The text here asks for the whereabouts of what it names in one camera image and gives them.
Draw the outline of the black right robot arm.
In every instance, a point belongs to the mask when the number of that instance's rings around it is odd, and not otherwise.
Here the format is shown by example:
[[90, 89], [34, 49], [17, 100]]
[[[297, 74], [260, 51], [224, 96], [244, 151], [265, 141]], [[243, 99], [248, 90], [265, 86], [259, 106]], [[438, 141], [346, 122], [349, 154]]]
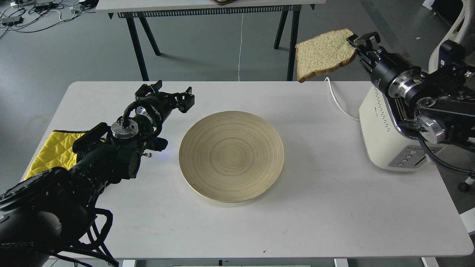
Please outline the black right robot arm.
[[428, 146], [451, 144], [474, 152], [474, 90], [465, 86], [474, 67], [465, 62], [465, 48], [452, 40], [443, 41], [437, 70], [428, 73], [402, 54], [381, 47], [377, 32], [354, 34], [347, 41], [382, 94], [396, 129], [416, 139], [438, 166], [473, 178], [474, 169], [450, 165]]

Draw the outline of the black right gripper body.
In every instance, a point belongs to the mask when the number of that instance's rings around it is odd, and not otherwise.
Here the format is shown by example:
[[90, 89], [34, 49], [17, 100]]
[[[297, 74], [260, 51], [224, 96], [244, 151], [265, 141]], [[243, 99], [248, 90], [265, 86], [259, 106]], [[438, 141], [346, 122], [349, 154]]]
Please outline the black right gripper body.
[[405, 98], [415, 85], [422, 83], [422, 69], [399, 53], [362, 52], [362, 65], [370, 74], [370, 81], [387, 98]]

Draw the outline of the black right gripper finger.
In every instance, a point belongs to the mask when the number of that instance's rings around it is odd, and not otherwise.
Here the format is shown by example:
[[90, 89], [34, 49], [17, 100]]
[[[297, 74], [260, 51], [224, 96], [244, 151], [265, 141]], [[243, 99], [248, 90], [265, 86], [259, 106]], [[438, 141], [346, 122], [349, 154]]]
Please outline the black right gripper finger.
[[360, 59], [368, 65], [371, 65], [371, 35], [351, 35], [347, 38], [349, 44], [356, 49]]
[[370, 32], [356, 37], [355, 46], [358, 52], [381, 52], [380, 41], [378, 32]]

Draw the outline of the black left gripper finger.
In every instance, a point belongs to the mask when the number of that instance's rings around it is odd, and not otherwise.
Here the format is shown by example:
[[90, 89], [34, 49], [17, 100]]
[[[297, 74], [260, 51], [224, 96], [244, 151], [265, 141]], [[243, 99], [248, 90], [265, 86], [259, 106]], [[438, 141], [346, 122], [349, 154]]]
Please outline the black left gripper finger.
[[177, 108], [181, 113], [187, 113], [195, 103], [195, 95], [192, 94], [191, 86], [183, 93], [174, 93], [173, 98], [176, 102], [174, 104], [175, 108]]
[[150, 95], [151, 93], [159, 93], [159, 90], [163, 86], [163, 81], [159, 80], [156, 83], [147, 85], [147, 84], [142, 84], [137, 91], [135, 92], [135, 100], [141, 100], [146, 98], [146, 96]]

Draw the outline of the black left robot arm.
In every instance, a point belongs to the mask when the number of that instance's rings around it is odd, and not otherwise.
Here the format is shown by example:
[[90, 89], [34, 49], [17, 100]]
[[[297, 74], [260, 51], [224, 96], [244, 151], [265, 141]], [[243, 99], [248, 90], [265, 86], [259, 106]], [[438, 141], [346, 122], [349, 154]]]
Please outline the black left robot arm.
[[61, 252], [119, 266], [105, 246], [113, 214], [95, 205], [108, 185], [136, 178], [141, 158], [151, 157], [146, 150], [166, 148], [159, 134], [170, 113], [194, 105], [191, 87], [182, 93], [161, 87], [161, 80], [143, 84], [115, 123], [99, 123], [75, 141], [78, 158], [70, 169], [53, 167], [1, 194], [2, 267], [41, 267], [51, 256], [88, 266]]

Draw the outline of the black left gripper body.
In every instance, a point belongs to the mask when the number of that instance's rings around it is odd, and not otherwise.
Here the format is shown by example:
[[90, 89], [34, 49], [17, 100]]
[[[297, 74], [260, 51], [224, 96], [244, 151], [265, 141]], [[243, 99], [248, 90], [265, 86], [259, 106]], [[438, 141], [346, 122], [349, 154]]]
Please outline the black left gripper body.
[[177, 106], [177, 98], [180, 98], [180, 93], [147, 93], [143, 100], [150, 103], [160, 121], [165, 121], [170, 115], [171, 111]]

